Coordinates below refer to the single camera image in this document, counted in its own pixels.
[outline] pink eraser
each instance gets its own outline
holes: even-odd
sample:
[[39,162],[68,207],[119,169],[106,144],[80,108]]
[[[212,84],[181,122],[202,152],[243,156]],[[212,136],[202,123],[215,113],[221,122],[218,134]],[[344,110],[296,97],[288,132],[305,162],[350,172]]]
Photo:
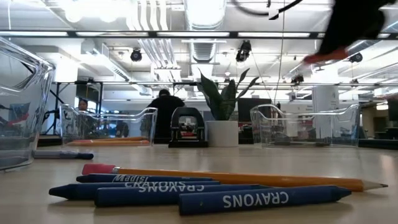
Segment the pink eraser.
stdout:
[[106,165],[106,164],[85,164],[81,174],[111,174],[115,165]]

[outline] tabletop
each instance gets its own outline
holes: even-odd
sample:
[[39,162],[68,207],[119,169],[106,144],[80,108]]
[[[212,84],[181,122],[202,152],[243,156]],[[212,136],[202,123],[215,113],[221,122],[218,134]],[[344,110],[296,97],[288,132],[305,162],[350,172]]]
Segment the tabletop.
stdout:
[[[46,147],[57,150],[59,147]],[[396,223],[398,151],[350,148],[169,149],[156,147],[81,147],[92,161],[36,159],[0,174],[1,223]],[[354,193],[337,203],[273,208],[253,212],[181,217],[177,206],[95,208],[50,196],[49,188],[75,182],[87,162],[141,169],[202,170],[286,175],[357,177],[389,184]]]

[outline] potted plant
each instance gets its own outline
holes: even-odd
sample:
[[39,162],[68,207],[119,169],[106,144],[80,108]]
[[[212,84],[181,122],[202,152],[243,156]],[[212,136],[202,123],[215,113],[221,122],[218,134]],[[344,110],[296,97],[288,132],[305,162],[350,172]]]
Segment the potted plant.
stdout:
[[229,81],[223,88],[221,94],[218,92],[218,85],[201,74],[201,83],[197,83],[198,90],[203,93],[207,106],[216,119],[207,121],[207,136],[210,147],[236,147],[239,142],[239,128],[237,121],[230,121],[229,117],[235,109],[237,100],[248,92],[259,77],[254,78],[238,96],[239,84],[244,80],[250,68],[244,71],[238,81]]

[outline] blue crayon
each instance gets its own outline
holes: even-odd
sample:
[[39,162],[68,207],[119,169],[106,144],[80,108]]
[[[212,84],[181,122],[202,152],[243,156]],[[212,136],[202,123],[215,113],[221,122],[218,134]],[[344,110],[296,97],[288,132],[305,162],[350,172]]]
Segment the blue crayon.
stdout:
[[68,184],[49,190],[53,196],[69,200],[94,200],[97,189],[103,187],[155,187],[155,186],[186,186],[186,185],[217,185],[218,181],[189,181],[189,182],[126,182],[126,183],[86,183]]
[[181,194],[180,215],[336,202],[351,191],[333,185]]
[[174,181],[212,181],[207,177],[171,177],[154,175],[126,175],[126,174],[88,174],[76,177],[80,183],[105,183],[105,182],[174,182]]
[[186,185],[170,187],[101,188],[94,203],[97,207],[126,205],[173,205],[181,193],[219,192],[268,188],[261,185]]

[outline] white plant pot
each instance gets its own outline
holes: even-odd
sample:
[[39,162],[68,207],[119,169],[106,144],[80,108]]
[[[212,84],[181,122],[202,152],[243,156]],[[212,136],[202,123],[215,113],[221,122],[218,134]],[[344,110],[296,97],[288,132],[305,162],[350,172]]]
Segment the white plant pot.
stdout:
[[207,141],[210,147],[238,147],[237,121],[206,121]]

